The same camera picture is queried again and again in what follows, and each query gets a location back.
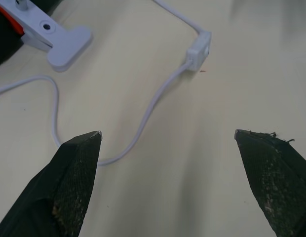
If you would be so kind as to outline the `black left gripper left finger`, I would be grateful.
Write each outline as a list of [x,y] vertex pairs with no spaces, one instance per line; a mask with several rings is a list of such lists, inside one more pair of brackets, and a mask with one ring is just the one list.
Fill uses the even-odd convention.
[[0,222],[0,237],[78,237],[93,191],[102,133],[63,143]]

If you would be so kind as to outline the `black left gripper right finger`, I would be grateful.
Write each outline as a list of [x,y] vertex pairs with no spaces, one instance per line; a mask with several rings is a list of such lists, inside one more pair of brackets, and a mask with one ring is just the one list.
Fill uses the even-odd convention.
[[234,134],[252,193],[277,237],[306,237],[306,160],[276,133]]

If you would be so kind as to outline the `white clamp with orange pad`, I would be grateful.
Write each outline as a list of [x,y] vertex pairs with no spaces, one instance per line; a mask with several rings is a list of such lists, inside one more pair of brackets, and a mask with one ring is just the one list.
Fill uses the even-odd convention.
[[92,40],[87,27],[66,30],[30,0],[0,0],[0,7],[23,28],[21,41],[46,51],[57,72],[66,71]]

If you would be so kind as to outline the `orange clamp pad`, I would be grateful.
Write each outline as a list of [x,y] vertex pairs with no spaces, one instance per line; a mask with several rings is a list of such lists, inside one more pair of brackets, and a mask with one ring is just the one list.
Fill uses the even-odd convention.
[[9,21],[14,31],[19,34],[23,35],[24,30],[23,27],[8,13],[0,6],[0,13]]

